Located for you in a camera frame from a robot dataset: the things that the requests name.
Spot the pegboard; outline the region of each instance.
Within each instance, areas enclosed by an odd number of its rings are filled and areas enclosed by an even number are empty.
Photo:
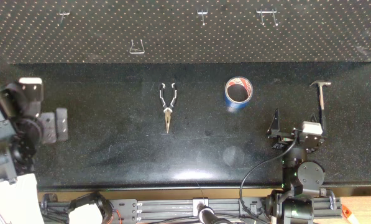
[[[257,13],[272,10],[277,26]],[[0,1],[0,54],[9,63],[371,61],[371,1]]]

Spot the black tabletop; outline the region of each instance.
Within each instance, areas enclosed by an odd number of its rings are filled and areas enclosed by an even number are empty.
[[[69,140],[35,156],[40,190],[238,187],[257,163],[276,156],[265,138],[275,109],[281,131],[319,114],[324,88],[328,139],[308,154],[327,186],[371,185],[371,63],[35,64],[18,74],[41,77],[43,111],[68,109]],[[224,85],[253,85],[249,105],[228,111]],[[175,82],[169,134],[158,85]],[[172,96],[166,91],[166,101]],[[282,184],[280,160],[256,170],[249,187]]]

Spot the pliers handle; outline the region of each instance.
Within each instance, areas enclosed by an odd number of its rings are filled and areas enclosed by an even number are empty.
[[[173,112],[175,103],[177,102],[177,87],[175,83],[172,83],[172,88],[173,88],[173,99],[170,102],[169,106],[167,106],[165,99],[163,98],[163,93],[165,91],[166,85],[164,83],[159,85],[159,97],[160,97],[160,102],[162,103],[163,106],[163,112],[166,112],[168,110],[169,112]]]

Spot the roll of blue tape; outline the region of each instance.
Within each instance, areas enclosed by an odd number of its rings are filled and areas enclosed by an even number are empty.
[[[253,95],[252,83],[244,77],[234,77],[225,85],[225,101],[231,108],[242,109]]]

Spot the hammer head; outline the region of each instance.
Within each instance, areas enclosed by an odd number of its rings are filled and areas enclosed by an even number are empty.
[[[329,81],[325,81],[325,80],[316,80],[315,82],[311,83],[309,86],[314,85],[314,84],[318,84],[318,86],[325,86],[325,85],[329,86],[332,83]]]

